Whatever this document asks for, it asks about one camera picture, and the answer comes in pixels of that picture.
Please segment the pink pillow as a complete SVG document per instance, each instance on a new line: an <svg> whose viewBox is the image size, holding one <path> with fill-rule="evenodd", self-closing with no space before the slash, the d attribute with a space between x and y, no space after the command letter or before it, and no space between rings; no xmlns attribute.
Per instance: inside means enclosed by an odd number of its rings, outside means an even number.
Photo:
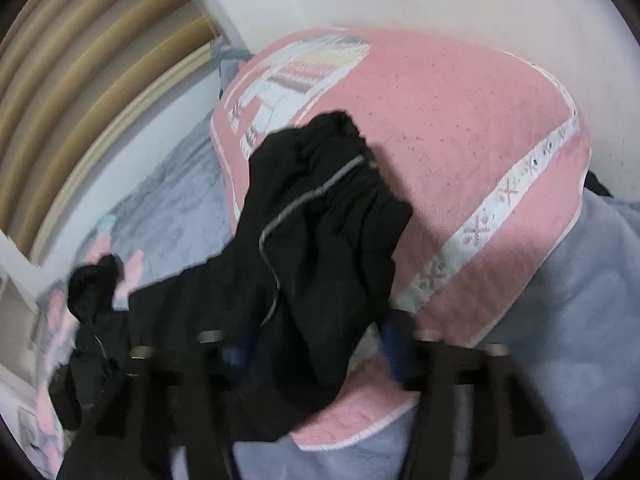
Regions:
<svg viewBox="0 0 640 480"><path fill-rule="evenodd" d="M210 138L232 219L269 133L344 110L413 216L392 301L450 344L477 344L582 209L590 135L565 87L518 56L373 28L296 32L224 90Z"/></svg>

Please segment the striped window blind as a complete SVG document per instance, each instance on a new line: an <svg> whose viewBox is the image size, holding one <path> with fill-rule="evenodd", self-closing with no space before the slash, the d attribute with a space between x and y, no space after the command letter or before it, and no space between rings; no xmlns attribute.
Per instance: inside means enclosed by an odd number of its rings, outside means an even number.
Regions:
<svg viewBox="0 0 640 480"><path fill-rule="evenodd" d="M21 0L1 40L1 229L46 258L126 131L213 57L194 0Z"/></svg>

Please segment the white bookshelf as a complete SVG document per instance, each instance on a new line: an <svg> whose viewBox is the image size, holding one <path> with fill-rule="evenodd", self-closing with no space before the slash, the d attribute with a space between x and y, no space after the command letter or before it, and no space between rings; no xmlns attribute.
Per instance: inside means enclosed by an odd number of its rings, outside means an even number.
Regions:
<svg viewBox="0 0 640 480"><path fill-rule="evenodd" d="M43 400L38 370L43 357L40 337L46 315L36 299L52 278L33 264L6 235L1 237L1 433L29 471L53 479L61 463L55 428L42 430L38 412Z"/></svg>

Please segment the black hooded jacket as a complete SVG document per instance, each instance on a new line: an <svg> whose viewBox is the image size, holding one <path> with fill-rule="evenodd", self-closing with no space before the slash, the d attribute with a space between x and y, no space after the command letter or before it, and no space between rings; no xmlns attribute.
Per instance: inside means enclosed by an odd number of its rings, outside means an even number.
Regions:
<svg viewBox="0 0 640 480"><path fill-rule="evenodd" d="M77 268L67 305L79 328L50 382L55 414L81 427L150 346L183 361L198 335L224 333L224 405L235 442L280 439L331 404L367 328L384 320L393 254L412 216L388 188L349 114L271 133L250 156L250 187L220 254L134 292L107 254Z"/></svg>

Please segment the grey pillow by wall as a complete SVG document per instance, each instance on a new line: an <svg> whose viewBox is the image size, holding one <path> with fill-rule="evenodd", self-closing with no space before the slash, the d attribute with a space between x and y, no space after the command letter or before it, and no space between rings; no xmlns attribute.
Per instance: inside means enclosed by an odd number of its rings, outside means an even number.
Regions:
<svg viewBox="0 0 640 480"><path fill-rule="evenodd" d="M212 47L213 61L218 68L220 80L220 90L218 99L222 98L224 90L229 87L231 81L239 73L242 66L247 63L253 55L249 50L233 47L225 42L215 42Z"/></svg>

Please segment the grey floral bed blanket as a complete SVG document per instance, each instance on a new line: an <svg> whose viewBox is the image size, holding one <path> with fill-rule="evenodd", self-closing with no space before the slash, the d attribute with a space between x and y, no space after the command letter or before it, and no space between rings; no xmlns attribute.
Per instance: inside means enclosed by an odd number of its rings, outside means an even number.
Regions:
<svg viewBox="0 0 640 480"><path fill-rule="evenodd" d="M47 318L37 364L34 435L25 453L54 479L65 444L52 410L52 370L66 362L75 319L66 284L76 266L112 252L132 264L130 290L166 278L221 251L230 237L224 178L208 127L198 122L155 171L102 217L37 299ZM585 479L594 478L639 415L639 203L585 190L582 214L483 342L502 342L546 400ZM336 451L306 452L285 438L237 444L243 479L396 479L411 411L372 437Z"/></svg>

